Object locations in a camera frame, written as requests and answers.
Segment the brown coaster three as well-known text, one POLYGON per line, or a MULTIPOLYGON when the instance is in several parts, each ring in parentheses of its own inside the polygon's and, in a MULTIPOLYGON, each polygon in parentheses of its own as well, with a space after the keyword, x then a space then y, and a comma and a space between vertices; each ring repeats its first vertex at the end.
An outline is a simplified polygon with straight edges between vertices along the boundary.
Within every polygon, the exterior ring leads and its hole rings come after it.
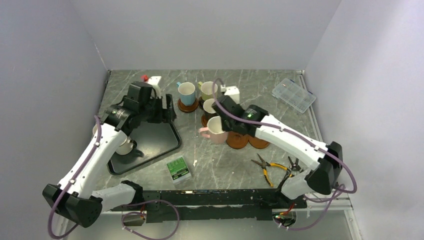
POLYGON ((207 123, 208 123, 208 118, 206 117, 205 114, 203 114, 201 116, 201 124, 202 124, 203 127, 206 127, 207 126, 207 123))

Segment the light blue mug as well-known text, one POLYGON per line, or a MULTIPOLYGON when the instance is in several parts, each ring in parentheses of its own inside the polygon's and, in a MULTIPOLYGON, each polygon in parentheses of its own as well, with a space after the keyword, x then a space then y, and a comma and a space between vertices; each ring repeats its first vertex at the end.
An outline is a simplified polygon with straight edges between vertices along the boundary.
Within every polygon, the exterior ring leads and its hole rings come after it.
POLYGON ((195 85, 191 82, 177 82, 176 85, 181 102, 185 106, 193 105, 196 98, 195 85))

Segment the black mug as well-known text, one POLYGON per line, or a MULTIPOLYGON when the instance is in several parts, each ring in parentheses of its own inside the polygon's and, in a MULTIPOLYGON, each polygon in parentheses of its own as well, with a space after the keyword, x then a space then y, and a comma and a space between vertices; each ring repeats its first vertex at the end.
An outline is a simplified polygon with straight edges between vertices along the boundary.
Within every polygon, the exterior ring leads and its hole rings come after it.
POLYGON ((218 114, 213 109, 212 105, 214 104, 215 100, 213 98, 207 99, 203 102, 203 116, 206 121, 208 121, 210 118, 216 117, 218 114))

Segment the brown coaster five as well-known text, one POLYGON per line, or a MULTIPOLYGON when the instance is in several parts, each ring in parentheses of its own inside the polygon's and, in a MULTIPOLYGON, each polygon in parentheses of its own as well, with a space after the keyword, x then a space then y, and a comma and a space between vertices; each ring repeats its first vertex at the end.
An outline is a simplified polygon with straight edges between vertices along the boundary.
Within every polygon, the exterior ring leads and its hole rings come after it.
POLYGON ((252 136, 248 137, 248 142, 250 143, 252 147, 256 149, 265 149, 270 145, 268 141, 259 139, 257 137, 252 137, 252 136))

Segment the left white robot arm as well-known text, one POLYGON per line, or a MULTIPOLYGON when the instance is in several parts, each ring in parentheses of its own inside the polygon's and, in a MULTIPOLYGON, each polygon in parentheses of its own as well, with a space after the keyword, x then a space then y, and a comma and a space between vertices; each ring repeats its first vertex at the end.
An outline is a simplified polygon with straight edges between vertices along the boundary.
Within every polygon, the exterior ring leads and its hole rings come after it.
POLYGON ((176 119, 173 96, 158 85, 134 81, 118 104, 96 117, 97 130, 72 169, 57 184, 47 184, 42 195, 56 213, 83 228, 90 227, 102 212, 126 205, 131 210, 144 203, 143 188, 129 180, 96 190, 100 168, 141 123, 170 124, 176 119))

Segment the yellow-green mug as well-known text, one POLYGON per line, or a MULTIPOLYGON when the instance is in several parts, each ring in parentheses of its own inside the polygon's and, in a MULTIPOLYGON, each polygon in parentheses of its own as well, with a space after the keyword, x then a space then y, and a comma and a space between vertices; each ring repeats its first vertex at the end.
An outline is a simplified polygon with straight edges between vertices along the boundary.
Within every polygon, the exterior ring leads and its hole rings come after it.
POLYGON ((219 86, 213 81, 198 82, 201 98, 206 101, 213 98, 213 93, 218 94, 219 86))

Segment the brown coaster six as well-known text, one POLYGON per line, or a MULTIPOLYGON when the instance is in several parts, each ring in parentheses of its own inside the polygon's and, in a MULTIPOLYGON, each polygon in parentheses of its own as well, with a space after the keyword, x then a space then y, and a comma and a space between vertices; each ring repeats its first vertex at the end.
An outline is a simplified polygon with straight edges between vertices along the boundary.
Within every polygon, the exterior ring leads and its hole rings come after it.
POLYGON ((230 131, 227 136, 226 143, 229 147, 239 150, 244 148, 249 142, 247 135, 230 131))

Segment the brown coaster one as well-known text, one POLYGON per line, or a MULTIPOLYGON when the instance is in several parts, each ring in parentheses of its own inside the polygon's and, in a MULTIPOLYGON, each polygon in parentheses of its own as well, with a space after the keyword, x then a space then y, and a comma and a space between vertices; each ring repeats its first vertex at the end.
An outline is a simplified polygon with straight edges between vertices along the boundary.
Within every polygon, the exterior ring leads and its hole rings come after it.
POLYGON ((187 106, 183 104, 181 99, 179 99, 177 102, 177 106, 178 106, 178 109, 183 113, 192 113, 198 108, 199 101, 197 98, 195 98, 194 103, 192 105, 187 106))

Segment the pink mug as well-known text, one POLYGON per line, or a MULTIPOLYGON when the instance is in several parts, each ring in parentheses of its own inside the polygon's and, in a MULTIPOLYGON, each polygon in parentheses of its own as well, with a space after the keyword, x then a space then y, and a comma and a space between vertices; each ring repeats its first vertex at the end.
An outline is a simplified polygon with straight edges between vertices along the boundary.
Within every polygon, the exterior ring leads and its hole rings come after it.
POLYGON ((214 144, 224 144, 229 132, 223 130, 222 118, 220 116, 214 116, 208 120, 206 127, 198 130, 198 133, 214 144))

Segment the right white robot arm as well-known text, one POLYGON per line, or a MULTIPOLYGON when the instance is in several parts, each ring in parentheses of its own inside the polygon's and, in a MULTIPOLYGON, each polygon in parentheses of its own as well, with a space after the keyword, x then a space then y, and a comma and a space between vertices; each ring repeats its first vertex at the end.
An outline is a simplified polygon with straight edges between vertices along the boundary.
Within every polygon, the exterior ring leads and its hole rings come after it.
POLYGON ((223 130, 269 142, 305 165, 303 172, 284 180, 275 194, 280 207, 287 208, 297 197, 310 192, 322 195, 332 192, 342 164, 335 159, 337 153, 330 150, 328 144, 295 131, 257 105, 243 109, 226 95, 220 96, 212 107, 221 117, 223 130))

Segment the white ribbed black-rimmed mug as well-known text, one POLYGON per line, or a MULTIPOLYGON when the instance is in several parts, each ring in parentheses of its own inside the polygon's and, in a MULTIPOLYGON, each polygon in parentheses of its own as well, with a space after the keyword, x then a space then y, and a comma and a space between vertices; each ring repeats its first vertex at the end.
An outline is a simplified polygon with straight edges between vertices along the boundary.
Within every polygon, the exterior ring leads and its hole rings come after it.
POLYGON ((127 137, 125 141, 116 149, 118 155, 124 156, 129 154, 134 148, 137 147, 137 142, 130 137, 127 137))

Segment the orange-yellow mug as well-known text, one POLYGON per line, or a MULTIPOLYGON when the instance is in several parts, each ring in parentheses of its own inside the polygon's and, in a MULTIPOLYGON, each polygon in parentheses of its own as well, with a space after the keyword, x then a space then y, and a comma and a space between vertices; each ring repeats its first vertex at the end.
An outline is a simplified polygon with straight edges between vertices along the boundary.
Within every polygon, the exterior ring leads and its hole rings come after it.
POLYGON ((96 137, 97 137, 97 135, 98 135, 98 126, 97 126, 97 125, 95 125, 95 126, 92 128, 92 136, 91 136, 91 139, 96 138, 96 137))

